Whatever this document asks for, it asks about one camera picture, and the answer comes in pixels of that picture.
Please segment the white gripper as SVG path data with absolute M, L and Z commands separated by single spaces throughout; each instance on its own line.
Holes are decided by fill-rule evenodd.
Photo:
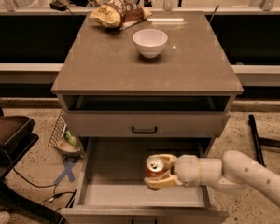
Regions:
M 147 158 L 147 166 L 157 166 L 160 163 L 174 166 L 174 175 L 170 172 L 156 177 L 145 177 L 144 182 L 149 189 L 168 189 L 177 186 L 199 187 L 201 184 L 200 162 L 196 156 L 183 155 L 177 158 L 172 154 L 156 154 Z

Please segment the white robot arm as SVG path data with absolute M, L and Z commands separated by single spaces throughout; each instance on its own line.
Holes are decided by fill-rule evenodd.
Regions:
M 236 150 L 225 152 L 221 159 L 156 154 L 147 158 L 145 169 L 144 182 L 150 189 L 208 186 L 242 194 L 250 186 L 280 208 L 280 175 Z

